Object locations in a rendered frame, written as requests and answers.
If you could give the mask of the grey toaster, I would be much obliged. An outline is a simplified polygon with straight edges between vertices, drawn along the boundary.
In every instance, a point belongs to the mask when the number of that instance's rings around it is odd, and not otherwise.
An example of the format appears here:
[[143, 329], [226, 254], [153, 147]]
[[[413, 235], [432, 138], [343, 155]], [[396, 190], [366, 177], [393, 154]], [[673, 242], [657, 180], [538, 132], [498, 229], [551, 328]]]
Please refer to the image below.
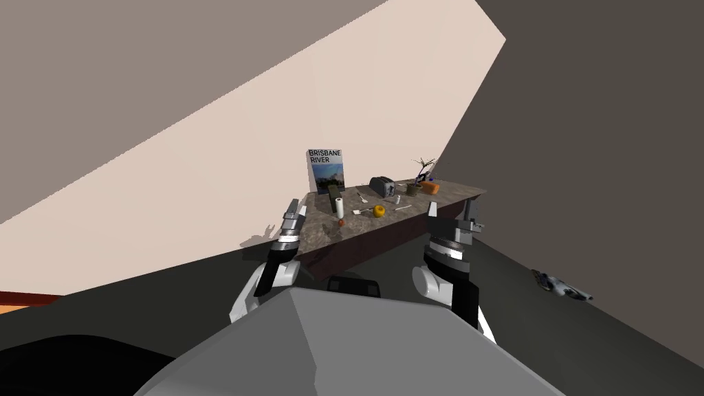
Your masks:
[[381, 198], [395, 195], [395, 182], [387, 177], [372, 177], [368, 183], [369, 188]]

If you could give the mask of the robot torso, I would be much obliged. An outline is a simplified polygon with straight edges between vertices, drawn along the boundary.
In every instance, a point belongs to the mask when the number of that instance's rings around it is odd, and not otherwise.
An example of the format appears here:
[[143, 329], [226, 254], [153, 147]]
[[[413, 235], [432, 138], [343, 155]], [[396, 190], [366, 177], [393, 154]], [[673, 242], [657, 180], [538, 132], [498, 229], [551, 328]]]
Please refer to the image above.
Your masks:
[[290, 287], [134, 396], [565, 396], [448, 307]]

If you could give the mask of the brown stone table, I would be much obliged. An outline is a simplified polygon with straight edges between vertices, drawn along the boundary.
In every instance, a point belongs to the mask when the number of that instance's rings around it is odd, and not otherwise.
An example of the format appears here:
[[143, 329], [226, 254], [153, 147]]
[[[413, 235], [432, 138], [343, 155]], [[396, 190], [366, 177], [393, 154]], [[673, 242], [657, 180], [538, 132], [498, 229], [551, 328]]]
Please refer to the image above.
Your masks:
[[[439, 181], [439, 192], [427, 195], [420, 190], [416, 196], [406, 194], [407, 180], [395, 184], [399, 204], [394, 197], [381, 198], [369, 186], [348, 187], [341, 193], [345, 225], [332, 213], [328, 195], [309, 193], [304, 204], [307, 220], [300, 233], [297, 259], [314, 278], [323, 280], [355, 267], [388, 250], [420, 237], [427, 230], [426, 211], [431, 201], [437, 202], [440, 217], [456, 218], [463, 213], [465, 201], [485, 194], [480, 188], [451, 181]], [[360, 192], [368, 203], [362, 203]], [[353, 214], [352, 210], [385, 207], [386, 213], [375, 218], [372, 211]], [[394, 211], [398, 206], [411, 208]]]

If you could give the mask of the grey white lumpy object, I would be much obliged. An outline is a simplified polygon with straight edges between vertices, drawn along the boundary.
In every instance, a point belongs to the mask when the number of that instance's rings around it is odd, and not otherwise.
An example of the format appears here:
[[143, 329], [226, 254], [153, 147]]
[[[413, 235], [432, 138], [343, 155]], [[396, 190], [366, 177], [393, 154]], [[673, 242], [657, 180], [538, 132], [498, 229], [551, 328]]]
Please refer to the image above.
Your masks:
[[568, 296], [568, 298], [580, 301], [593, 300], [593, 297], [591, 295], [580, 291], [579, 289], [567, 284], [559, 278], [550, 276], [544, 272], [539, 272], [534, 269], [531, 270], [531, 273], [533, 274], [537, 284], [541, 288], [555, 294], [556, 296]]

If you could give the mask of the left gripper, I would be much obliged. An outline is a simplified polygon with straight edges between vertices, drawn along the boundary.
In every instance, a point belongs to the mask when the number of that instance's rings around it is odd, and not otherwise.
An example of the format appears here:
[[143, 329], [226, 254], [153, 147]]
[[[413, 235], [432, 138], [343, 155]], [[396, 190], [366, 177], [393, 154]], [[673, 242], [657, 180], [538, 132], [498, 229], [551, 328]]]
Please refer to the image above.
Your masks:
[[301, 206], [297, 212], [298, 204], [298, 199], [292, 199], [283, 216], [279, 234], [279, 242], [281, 243], [299, 242], [300, 231], [306, 219], [307, 207]]

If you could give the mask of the blue river poster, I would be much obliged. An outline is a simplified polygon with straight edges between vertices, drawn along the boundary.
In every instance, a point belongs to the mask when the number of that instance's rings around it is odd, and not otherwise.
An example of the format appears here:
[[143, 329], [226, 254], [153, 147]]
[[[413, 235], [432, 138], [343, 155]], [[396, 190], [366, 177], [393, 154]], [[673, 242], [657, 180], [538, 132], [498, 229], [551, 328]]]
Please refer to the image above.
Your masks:
[[345, 190], [341, 149], [309, 149], [307, 159], [318, 194], [327, 194], [330, 186]]

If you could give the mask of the bare plant in pot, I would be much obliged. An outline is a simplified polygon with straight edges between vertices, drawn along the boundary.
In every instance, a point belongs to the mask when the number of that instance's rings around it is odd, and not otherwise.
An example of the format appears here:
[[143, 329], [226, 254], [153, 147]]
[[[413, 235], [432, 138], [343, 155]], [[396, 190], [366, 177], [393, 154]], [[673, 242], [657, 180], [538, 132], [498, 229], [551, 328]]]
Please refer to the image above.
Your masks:
[[424, 160], [420, 158], [417, 163], [421, 166], [421, 170], [417, 176], [413, 179], [413, 182], [409, 182], [406, 187], [406, 194], [408, 196], [416, 196], [421, 190], [420, 182], [422, 182], [428, 175], [428, 168], [432, 167], [436, 163], [436, 159]]

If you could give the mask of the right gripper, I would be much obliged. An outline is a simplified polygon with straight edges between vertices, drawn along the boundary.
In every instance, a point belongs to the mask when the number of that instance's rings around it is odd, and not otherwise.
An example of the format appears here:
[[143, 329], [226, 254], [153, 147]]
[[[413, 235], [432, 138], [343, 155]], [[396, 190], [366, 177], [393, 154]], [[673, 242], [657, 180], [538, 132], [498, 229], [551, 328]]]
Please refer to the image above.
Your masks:
[[481, 232], [484, 226], [476, 222], [478, 215], [479, 207], [475, 199], [465, 202], [464, 220], [437, 217], [437, 202], [431, 201], [427, 211], [428, 231], [439, 239], [471, 245], [473, 234]]

